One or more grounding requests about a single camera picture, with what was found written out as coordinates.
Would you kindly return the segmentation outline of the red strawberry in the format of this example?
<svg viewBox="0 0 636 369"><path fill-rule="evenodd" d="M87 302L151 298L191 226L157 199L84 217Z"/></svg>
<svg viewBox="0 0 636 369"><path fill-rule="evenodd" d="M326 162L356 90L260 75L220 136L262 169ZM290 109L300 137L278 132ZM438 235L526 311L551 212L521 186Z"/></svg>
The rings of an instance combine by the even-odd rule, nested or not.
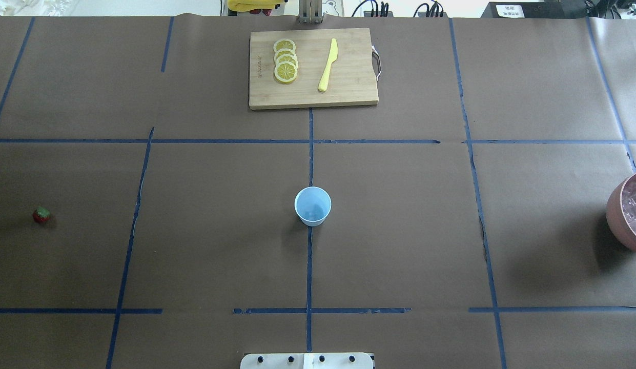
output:
<svg viewBox="0 0 636 369"><path fill-rule="evenodd" d="M32 213L33 220L37 224L46 224L52 217L52 213L44 207L38 206Z"/></svg>

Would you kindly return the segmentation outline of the light blue cup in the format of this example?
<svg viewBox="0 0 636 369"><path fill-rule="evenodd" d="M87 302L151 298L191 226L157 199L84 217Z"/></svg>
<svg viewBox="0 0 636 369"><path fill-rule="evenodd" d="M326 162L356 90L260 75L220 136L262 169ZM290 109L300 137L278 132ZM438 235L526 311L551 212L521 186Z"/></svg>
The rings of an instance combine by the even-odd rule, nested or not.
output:
<svg viewBox="0 0 636 369"><path fill-rule="evenodd" d="M299 219L308 227L321 225L330 214L331 196L316 186L306 187L294 199L294 210Z"/></svg>

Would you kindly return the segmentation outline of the clear ice cubes pile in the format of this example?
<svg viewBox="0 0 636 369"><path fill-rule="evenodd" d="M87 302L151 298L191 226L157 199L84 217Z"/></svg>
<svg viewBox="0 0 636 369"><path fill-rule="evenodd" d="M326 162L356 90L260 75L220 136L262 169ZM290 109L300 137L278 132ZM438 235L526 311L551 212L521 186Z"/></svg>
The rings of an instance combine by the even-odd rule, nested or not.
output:
<svg viewBox="0 0 636 369"><path fill-rule="evenodd" d="M621 206L629 228L636 234L636 179L630 180L623 187Z"/></svg>

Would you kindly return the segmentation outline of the yellow plastic knife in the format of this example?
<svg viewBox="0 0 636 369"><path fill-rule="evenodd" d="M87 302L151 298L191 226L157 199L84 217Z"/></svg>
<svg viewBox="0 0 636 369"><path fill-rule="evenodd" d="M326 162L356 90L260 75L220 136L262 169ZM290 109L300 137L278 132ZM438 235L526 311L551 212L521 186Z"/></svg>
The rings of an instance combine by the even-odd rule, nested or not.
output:
<svg viewBox="0 0 636 369"><path fill-rule="evenodd" d="M337 60L339 53L339 47L337 44L336 38L332 38L330 42L330 49L327 56L327 61L325 62L324 72L321 75L320 81L318 83L318 91L320 93L325 93L328 90L331 70L333 63Z"/></svg>

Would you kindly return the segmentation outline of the lemon slice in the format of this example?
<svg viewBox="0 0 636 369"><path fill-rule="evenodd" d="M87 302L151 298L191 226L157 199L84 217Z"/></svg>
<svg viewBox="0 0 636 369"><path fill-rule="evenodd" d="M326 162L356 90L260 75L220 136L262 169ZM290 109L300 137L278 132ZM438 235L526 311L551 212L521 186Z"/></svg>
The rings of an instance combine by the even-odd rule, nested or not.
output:
<svg viewBox="0 0 636 369"><path fill-rule="evenodd" d="M298 68L298 61L294 54L283 54L275 59L276 66L282 65L283 63L290 63L295 66L296 69Z"/></svg>
<svg viewBox="0 0 636 369"><path fill-rule="evenodd" d="M291 39L279 39L273 44L273 50L275 52L279 52L281 50L290 50L291 52L295 52L296 44Z"/></svg>
<svg viewBox="0 0 636 369"><path fill-rule="evenodd" d="M290 48L282 48L275 52L275 63L282 62L297 62L297 55L295 54L294 49Z"/></svg>
<svg viewBox="0 0 636 369"><path fill-rule="evenodd" d="M297 79L298 72L299 70L295 66L290 63L283 63L282 65L275 65L274 77L281 84L291 84Z"/></svg>

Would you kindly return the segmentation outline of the yellow cloth bag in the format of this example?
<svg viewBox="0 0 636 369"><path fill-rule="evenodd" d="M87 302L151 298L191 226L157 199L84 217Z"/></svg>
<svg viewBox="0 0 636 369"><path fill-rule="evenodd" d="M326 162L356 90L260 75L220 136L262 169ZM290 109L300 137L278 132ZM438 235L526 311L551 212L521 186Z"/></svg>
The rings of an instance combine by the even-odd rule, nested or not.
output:
<svg viewBox="0 0 636 369"><path fill-rule="evenodd" d="M273 0L228 0L227 8L234 12L250 12L251 10L273 10L287 1Z"/></svg>

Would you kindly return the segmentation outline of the pink bowl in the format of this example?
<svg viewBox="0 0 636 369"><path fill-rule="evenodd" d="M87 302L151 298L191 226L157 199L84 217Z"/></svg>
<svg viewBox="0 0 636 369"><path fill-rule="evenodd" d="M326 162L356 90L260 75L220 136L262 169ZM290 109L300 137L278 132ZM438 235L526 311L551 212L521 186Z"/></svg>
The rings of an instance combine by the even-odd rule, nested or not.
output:
<svg viewBox="0 0 636 369"><path fill-rule="evenodd" d="M636 233L623 213L622 194L625 187L636 181L636 173L625 178L611 193L606 204L606 219L613 235L626 248L636 252Z"/></svg>

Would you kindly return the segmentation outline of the clear plastic bags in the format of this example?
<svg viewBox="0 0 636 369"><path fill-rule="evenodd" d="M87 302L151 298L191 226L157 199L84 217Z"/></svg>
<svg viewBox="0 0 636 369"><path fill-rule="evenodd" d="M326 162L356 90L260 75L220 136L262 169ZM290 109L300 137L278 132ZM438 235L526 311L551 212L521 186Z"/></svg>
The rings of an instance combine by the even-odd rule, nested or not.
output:
<svg viewBox="0 0 636 369"><path fill-rule="evenodd" d="M0 1L0 16L67 16L79 1Z"/></svg>

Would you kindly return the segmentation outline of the aluminium frame post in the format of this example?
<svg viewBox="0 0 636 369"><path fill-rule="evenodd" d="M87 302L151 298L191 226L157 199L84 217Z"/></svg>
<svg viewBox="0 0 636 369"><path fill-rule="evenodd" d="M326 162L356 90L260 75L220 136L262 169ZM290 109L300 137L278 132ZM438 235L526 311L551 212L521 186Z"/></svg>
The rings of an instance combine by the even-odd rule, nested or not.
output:
<svg viewBox="0 0 636 369"><path fill-rule="evenodd" d="M300 24L320 24L324 21L322 1L299 0L298 2L298 23Z"/></svg>

